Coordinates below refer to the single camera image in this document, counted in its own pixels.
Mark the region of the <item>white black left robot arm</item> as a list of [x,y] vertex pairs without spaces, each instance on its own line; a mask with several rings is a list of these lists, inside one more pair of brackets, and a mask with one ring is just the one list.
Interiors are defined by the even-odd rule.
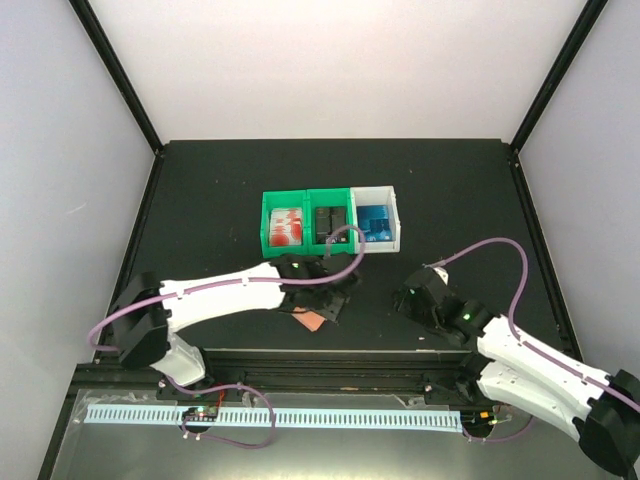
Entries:
[[200,348],[180,331],[197,323],[248,311],[313,313],[335,320],[358,286],[360,260],[347,253],[329,257],[284,254],[251,268],[215,277],[161,280],[136,276],[109,312],[120,365],[150,367],[174,380],[193,399],[207,397],[215,376]]

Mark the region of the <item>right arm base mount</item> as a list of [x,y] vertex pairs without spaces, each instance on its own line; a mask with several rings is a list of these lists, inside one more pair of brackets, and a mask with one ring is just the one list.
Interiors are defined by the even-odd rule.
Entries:
[[464,375],[424,375],[422,384],[426,396],[446,401],[451,405],[485,407],[496,404],[495,400],[486,397],[478,385]]

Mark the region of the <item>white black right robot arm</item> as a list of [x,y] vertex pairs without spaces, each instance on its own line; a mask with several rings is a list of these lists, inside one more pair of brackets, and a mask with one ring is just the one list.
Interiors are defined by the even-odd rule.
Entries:
[[457,295],[442,268],[411,274],[393,295],[400,314],[456,347],[471,368],[454,379],[457,396],[514,406],[575,440],[605,471],[633,479],[639,459],[639,380],[572,359],[477,300]]

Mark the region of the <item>tan leather card holder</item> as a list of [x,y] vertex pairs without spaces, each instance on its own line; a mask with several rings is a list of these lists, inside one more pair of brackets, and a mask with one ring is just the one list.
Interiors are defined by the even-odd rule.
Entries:
[[326,319],[313,311],[295,310],[292,316],[307,330],[316,332],[325,323]]

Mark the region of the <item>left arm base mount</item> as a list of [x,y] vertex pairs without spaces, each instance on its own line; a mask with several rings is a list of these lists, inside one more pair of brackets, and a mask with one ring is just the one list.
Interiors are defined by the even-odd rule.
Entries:
[[[219,374],[212,375],[207,374],[203,379],[185,386],[185,389],[200,391],[206,390],[213,387],[218,387],[227,384],[237,384],[243,379],[242,376],[237,375],[227,375],[227,374]],[[184,393],[178,390],[170,381],[163,377],[158,383],[158,387],[156,390],[156,398],[159,400],[175,400],[178,402],[196,402],[203,401],[205,403],[215,403],[216,401],[222,399],[226,401],[239,401],[242,399],[244,395],[244,391],[237,390],[235,388],[226,389],[220,392],[213,392],[207,394],[193,394],[193,393]]]

